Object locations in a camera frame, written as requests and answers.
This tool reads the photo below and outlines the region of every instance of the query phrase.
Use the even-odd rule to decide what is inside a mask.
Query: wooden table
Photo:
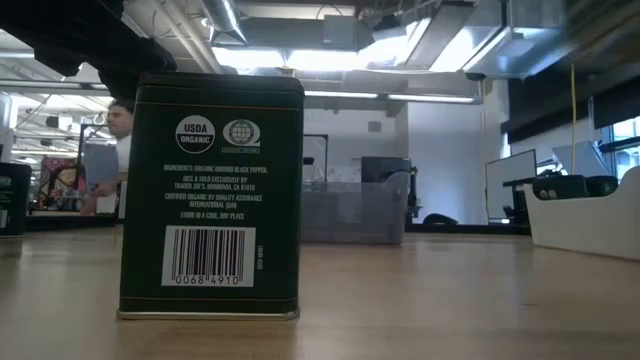
[[[632,359],[640,265],[527,237],[304,245],[286,323],[118,321],[113,230],[29,235],[0,257],[0,359]]]

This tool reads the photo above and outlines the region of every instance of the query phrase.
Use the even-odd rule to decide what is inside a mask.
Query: usda organic seal
[[[190,154],[207,151],[216,138],[216,129],[207,118],[190,115],[182,119],[176,128],[176,141],[180,148]]]

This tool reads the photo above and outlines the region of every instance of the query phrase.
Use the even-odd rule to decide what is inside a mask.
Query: tin lid
[[[290,91],[304,95],[296,78],[280,76],[243,76],[152,71],[140,77],[138,87],[161,85],[190,89]]]

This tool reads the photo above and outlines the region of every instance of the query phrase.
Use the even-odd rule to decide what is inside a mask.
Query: barcode
[[[256,229],[167,226],[162,286],[252,287]]]
[[[0,210],[0,229],[7,227],[7,216],[9,216],[8,210]]]

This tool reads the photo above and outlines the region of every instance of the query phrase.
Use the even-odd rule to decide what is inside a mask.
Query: ceiling
[[[470,3],[471,7],[460,8],[462,3]],[[445,99],[471,98],[474,103],[481,101],[477,84],[457,70],[484,73],[490,78],[524,78],[545,69],[566,72],[573,63],[580,74],[588,77],[639,61],[637,4],[638,1],[620,0],[512,0],[508,6],[500,0],[337,0],[332,5],[319,0],[236,1],[243,19],[261,18],[265,19],[264,24],[294,20],[311,24],[325,16],[327,19],[334,16],[336,20],[336,15],[341,15],[335,24],[342,26],[348,20],[365,23],[371,29],[372,19],[380,20],[383,15],[395,13],[406,30],[401,43],[377,43],[384,46],[375,49],[371,45],[365,48],[367,51],[360,51],[367,56],[364,67],[334,71],[256,67],[251,70],[255,74],[281,76],[283,71],[289,71],[302,81],[305,89],[313,91],[440,95]],[[225,48],[212,50],[211,31],[205,19],[200,0],[128,0],[124,2],[122,17],[138,36],[153,38],[167,49],[179,71],[196,73],[212,72],[215,63],[224,60],[221,51]],[[293,39],[295,35],[273,26],[264,31],[274,39]],[[285,54],[289,65],[292,51],[275,50]],[[98,71],[89,64],[85,63],[76,76],[63,78],[33,59],[32,53],[28,45],[0,30],[0,79],[100,83]],[[386,60],[380,62],[376,56],[386,56]],[[342,65],[345,61],[337,60]],[[222,69],[231,70],[225,64]],[[95,119],[100,122],[97,116],[106,111],[111,101],[104,90],[89,94],[58,89],[52,95],[42,89],[11,89],[0,85],[0,90],[11,92],[21,104],[16,149],[24,150],[77,151],[79,124],[93,124]],[[29,113],[42,103],[41,114]],[[393,115],[401,104],[380,97],[372,100],[331,97],[309,98],[306,106],[377,109]],[[51,115],[69,116],[75,125],[62,129],[47,127],[45,120]],[[57,137],[53,145],[43,145],[36,136]],[[113,141],[107,136],[94,138]]]

